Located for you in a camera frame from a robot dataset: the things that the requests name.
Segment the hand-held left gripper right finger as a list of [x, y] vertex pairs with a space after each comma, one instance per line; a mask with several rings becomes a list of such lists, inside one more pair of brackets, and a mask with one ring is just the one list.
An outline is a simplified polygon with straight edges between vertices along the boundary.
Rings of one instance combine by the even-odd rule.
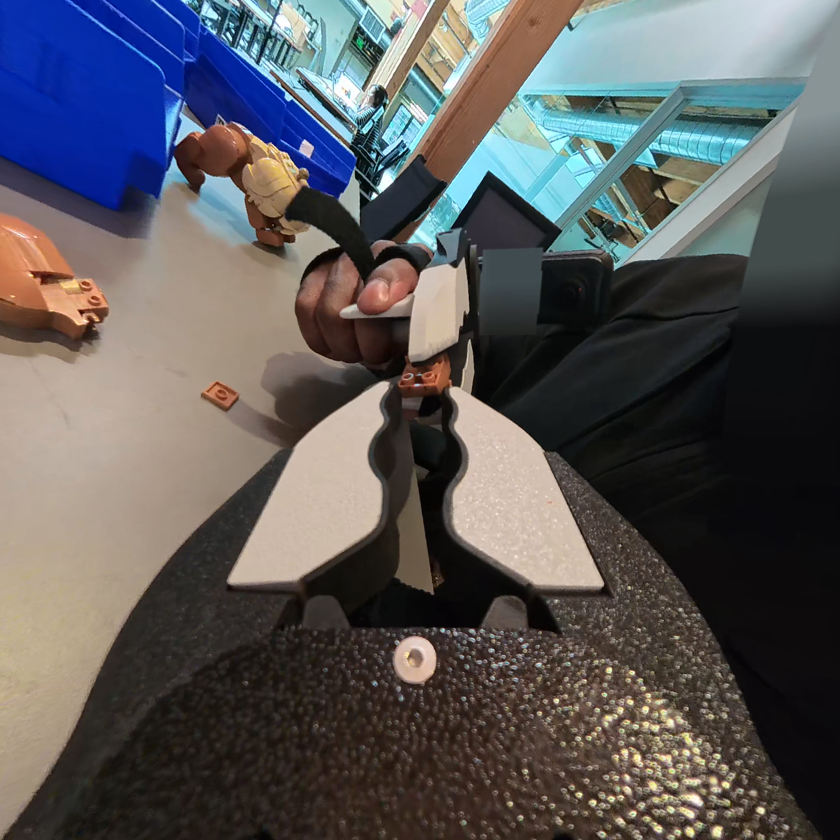
[[539, 595], [602, 592], [601, 572], [542, 448], [466, 391], [445, 395], [460, 461], [443, 513], [456, 544]]

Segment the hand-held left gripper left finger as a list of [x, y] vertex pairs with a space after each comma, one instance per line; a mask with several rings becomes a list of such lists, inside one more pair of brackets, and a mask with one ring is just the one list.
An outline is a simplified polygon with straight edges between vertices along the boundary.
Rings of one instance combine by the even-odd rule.
[[373, 385], [298, 441], [227, 578], [236, 591], [376, 594], [397, 576], [415, 484], [396, 385]]

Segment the small brown brick plate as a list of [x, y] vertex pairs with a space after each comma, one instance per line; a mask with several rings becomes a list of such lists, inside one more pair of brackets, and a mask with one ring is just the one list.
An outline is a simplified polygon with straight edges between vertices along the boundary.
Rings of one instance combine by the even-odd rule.
[[452, 385], [451, 372], [447, 351], [437, 353], [423, 362], [412, 362], [406, 356], [403, 372], [397, 382], [404, 416], [408, 419], [419, 417], [424, 400], [440, 397]]

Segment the round brown brick assembly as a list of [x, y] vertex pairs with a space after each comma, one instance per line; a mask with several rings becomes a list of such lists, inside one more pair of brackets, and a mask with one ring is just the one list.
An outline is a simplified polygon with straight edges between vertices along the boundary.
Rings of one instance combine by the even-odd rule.
[[77, 276], [35, 226], [1, 215], [1, 322], [83, 339], [110, 314], [97, 283]]

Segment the grey desk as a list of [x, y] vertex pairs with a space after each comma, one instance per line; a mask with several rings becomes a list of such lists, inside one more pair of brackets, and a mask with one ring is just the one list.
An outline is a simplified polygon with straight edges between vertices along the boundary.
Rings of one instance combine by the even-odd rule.
[[[2, 328], [2, 834], [66, 746], [142, 593], [279, 448], [372, 383], [300, 335], [318, 230], [256, 241], [227, 179], [121, 212], [2, 160], [2, 213], [46, 233], [110, 314], [86, 342]], [[239, 392], [224, 412], [201, 398]]]

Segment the black monitor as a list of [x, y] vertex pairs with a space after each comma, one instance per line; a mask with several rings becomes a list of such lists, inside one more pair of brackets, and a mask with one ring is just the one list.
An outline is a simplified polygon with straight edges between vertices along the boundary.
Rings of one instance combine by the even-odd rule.
[[490, 172], [450, 228], [463, 230], [479, 256], [497, 249], [546, 251], [561, 236], [556, 223]]

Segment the black office chair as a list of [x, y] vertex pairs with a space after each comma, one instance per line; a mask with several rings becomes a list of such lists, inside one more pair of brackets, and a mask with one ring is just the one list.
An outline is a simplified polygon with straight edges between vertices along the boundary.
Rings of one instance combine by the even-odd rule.
[[448, 183], [417, 155], [384, 191], [360, 207], [360, 226], [368, 241], [396, 241], [407, 226], [422, 218], [445, 192]]

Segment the wooden beam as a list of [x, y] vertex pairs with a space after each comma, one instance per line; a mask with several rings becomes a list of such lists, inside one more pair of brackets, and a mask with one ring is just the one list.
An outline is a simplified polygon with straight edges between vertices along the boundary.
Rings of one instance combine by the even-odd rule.
[[438, 179], [452, 182], [582, 1], [512, 1], [418, 141]]

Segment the brown and tan brick assembly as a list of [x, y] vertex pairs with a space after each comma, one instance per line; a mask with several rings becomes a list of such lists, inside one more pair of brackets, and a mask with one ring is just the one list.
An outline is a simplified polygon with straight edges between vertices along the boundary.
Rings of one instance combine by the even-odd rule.
[[286, 216], [291, 201], [309, 186], [309, 171], [241, 124], [189, 133], [176, 145], [174, 160], [194, 191], [208, 175], [230, 179], [245, 197], [248, 222], [261, 244], [281, 248], [309, 229]]

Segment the row of blue plastic bins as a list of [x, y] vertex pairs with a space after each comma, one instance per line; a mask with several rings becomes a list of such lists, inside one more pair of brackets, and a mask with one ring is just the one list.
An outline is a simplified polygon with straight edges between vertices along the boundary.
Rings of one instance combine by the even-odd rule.
[[355, 158], [182, 2], [1, 2], [1, 155], [119, 210], [159, 197], [182, 109], [241, 123], [341, 196]]

